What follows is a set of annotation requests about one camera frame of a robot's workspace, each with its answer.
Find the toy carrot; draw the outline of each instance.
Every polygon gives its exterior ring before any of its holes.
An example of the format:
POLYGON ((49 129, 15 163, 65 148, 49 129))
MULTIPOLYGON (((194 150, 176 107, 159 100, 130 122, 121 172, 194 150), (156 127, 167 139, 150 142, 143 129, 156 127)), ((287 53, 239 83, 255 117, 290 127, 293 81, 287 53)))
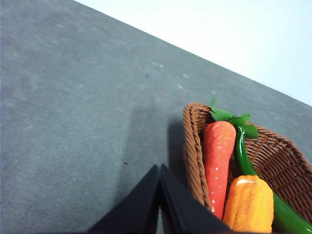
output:
POLYGON ((225 121, 209 124, 204 133, 205 177, 212 212, 219 219, 223 216, 229 160, 234 149, 235 135, 235 127, 225 121))

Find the brown wicker basket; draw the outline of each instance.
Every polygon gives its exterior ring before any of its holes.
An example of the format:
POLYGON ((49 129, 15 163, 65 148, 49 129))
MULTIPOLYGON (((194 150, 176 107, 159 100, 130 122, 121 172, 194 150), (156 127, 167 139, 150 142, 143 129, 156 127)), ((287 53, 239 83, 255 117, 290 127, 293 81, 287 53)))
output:
MULTIPOLYGON (((184 108, 184 164, 191 194, 211 209, 202 161, 202 137, 213 122, 210 107, 191 103, 184 108)), ((246 140, 248 157, 259 176, 312 223, 312 167, 287 138, 257 126, 259 138, 246 140)), ((233 156, 229 165, 229 184, 237 177, 233 156)))

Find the green chili pepper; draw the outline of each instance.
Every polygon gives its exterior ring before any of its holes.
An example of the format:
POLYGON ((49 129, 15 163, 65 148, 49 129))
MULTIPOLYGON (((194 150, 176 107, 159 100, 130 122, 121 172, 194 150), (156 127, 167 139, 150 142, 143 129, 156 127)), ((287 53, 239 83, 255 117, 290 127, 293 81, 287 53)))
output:
MULTIPOLYGON (((245 130, 236 126, 236 139, 234 147, 235 163, 241 175, 257 175, 250 163, 245 149, 245 130)), ((312 225, 299 216, 290 205, 282 200, 275 192, 273 228, 279 232, 290 234, 312 234, 312 225)))

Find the white background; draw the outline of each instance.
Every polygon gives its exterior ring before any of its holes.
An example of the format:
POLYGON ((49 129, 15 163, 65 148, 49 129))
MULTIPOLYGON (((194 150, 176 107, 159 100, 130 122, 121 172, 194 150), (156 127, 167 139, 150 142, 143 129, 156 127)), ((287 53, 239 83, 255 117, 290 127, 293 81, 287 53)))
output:
POLYGON ((312 0, 77 0, 312 106, 312 0))

